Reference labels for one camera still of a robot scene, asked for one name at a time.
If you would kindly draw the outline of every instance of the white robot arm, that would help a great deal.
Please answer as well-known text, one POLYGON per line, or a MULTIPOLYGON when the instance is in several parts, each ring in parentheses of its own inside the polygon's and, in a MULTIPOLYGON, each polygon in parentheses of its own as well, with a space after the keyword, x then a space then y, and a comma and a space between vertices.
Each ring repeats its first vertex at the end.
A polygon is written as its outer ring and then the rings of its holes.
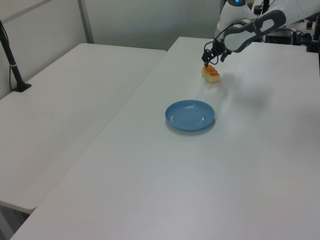
POLYGON ((276 0, 266 13, 257 17, 246 0, 228 0, 221 12, 214 40, 207 43, 212 43, 212 49, 206 49, 207 44, 204 47, 204 65, 207 67, 219 55, 222 55, 223 62, 232 52, 241 52, 263 35, 318 12, 320 0, 276 0))

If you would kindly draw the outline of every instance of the plate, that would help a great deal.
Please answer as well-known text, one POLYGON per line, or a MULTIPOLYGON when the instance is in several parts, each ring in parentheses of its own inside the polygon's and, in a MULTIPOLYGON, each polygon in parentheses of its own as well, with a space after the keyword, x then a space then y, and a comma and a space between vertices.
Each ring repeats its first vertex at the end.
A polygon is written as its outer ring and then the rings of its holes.
POLYGON ((215 111, 203 101, 183 100, 170 105, 165 111, 165 118, 176 129, 198 131, 213 123, 215 111))

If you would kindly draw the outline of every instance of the table surface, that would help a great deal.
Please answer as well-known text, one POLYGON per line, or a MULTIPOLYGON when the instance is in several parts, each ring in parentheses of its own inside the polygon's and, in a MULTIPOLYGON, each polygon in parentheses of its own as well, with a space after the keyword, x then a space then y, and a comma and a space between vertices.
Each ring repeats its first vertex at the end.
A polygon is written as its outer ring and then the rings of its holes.
POLYGON ((80 44, 3 98, 0 204, 32 212, 165 53, 80 44))
POLYGON ((208 41, 174 43, 12 240, 319 238, 318 55, 252 43, 211 84, 208 41), (214 127, 170 127, 185 99, 210 104, 214 127))

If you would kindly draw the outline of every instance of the wall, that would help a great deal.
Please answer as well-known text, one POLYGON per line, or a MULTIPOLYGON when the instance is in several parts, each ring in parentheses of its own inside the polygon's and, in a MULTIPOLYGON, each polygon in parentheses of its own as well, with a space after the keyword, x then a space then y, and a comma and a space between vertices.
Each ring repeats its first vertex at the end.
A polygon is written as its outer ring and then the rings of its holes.
MULTIPOLYGON (((76 0, 51 0, 3 25, 24 81, 86 43, 76 0)), ((0 99, 9 92, 9 63, 0 45, 0 99)))
POLYGON ((179 36, 213 38, 221 0, 81 0, 95 44, 168 50, 179 36))

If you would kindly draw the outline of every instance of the food item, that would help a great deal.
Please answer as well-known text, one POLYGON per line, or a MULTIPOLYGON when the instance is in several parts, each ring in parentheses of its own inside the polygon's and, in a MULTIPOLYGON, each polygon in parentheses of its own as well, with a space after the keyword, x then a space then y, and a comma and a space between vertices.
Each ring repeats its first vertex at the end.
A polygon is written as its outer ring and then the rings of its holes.
POLYGON ((220 81, 220 74, 217 72, 217 70, 209 65, 208 67, 202 68, 202 77, 204 77, 205 80, 207 80, 209 83, 216 83, 220 81))

